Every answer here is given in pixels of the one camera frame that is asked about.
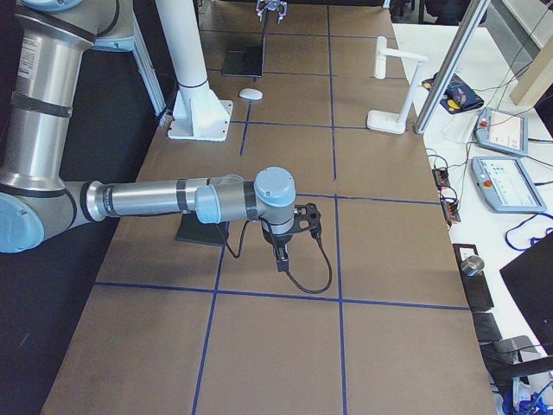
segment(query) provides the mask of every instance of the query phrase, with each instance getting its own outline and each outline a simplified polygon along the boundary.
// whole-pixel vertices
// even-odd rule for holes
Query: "white stand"
[[[405,122],[407,121],[407,115],[411,104],[413,103],[413,95],[415,94],[415,88],[420,84],[423,76],[423,68],[428,61],[428,56],[421,54],[412,54],[410,52],[402,52],[396,49],[388,49],[386,47],[386,38],[379,36],[377,39],[377,52],[376,59],[374,60],[374,77],[383,80],[386,77],[386,56],[395,56],[398,58],[408,58],[417,61],[415,74],[411,80],[409,91],[405,97],[404,105],[401,112],[396,114],[394,112],[384,111],[369,111],[366,118],[366,126],[371,130],[390,132],[392,134],[403,134],[405,132]]]
[[[224,141],[232,102],[219,101],[209,88],[192,0],[156,0],[156,6],[179,83],[168,136]]]

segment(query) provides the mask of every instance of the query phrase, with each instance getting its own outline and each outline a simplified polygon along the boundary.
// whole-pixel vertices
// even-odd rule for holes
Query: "white desk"
[[[393,26],[400,49],[425,54],[429,57],[424,79],[431,78],[440,68],[457,28],[409,24],[394,24]],[[404,60],[407,79],[411,79],[415,66],[415,62]],[[512,77],[508,63],[485,28],[477,29],[467,51],[461,57],[456,72],[473,89],[499,86]],[[500,108],[502,110],[521,112],[528,108],[518,107],[510,99],[509,94],[516,85],[517,81],[514,80],[507,87],[505,97],[501,101]],[[494,90],[478,94],[486,101],[486,105],[497,108],[502,93],[503,88],[499,89],[495,96]],[[422,86],[416,91],[415,110],[417,114],[420,112],[427,96],[428,92]],[[472,128],[477,113],[478,110],[452,116],[446,113],[442,107],[438,107],[424,133],[425,145],[435,150],[438,155],[443,156],[450,165],[464,163],[466,160],[466,142],[472,139]],[[550,139],[550,134],[533,109],[524,115],[529,119],[529,137]],[[473,156],[500,155],[500,153],[494,151],[481,149],[475,144],[472,144],[470,150],[471,158]],[[530,144],[529,155],[547,163],[553,163],[553,145]],[[553,169],[539,165],[528,158],[523,159],[523,164],[534,182],[553,180]],[[442,162],[436,160],[436,165],[442,166]],[[499,270],[504,265],[520,254],[504,242],[505,231],[516,226],[520,221],[528,218],[529,215],[494,214],[486,206],[480,191],[474,184],[470,166],[467,167],[464,186],[462,184],[463,168],[451,169],[449,174],[452,187],[456,189],[459,195],[462,194],[461,223],[452,226],[449,232],[451,241],[453,243],[475,244],[480,256],[484,259],[486,280],[495,304],[493,314],[501,335],[504,338],[528,335],[537,344],[537,339],[518,311],[499,274]],[[553,211],[553,185],[542,186],[538,190],[548,206],[548,212]],[[551,225],[550,221],[545,218],[536,218],[522,230],[512,233],[511,241],[516,246],[528,246],[530,237],[543,236],[544,229]]]

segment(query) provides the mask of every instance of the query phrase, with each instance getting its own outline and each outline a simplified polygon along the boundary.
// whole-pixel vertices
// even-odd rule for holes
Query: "tablet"
[[[547,210],[517,157],[475,157],[472,171],[477,186],[494,212],[535,214]]]
[[[528,154],[528,123],[526,117],[517,114],[484,108],[474,127],[474,137],[480,147],[514,156]]]

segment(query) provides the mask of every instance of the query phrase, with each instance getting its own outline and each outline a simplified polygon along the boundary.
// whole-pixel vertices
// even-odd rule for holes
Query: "black monitor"
[[[553,233],[501,269],[507,289],[547,354],[553,354]]]

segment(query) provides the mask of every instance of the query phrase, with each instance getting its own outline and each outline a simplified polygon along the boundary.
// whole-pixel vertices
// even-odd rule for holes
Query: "person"
[[[429,15],[437,17],[435,24],[456,26],[467,12],[470,0],[426,0],[424,2]],[[480,24],[486,20],[486,13]]]

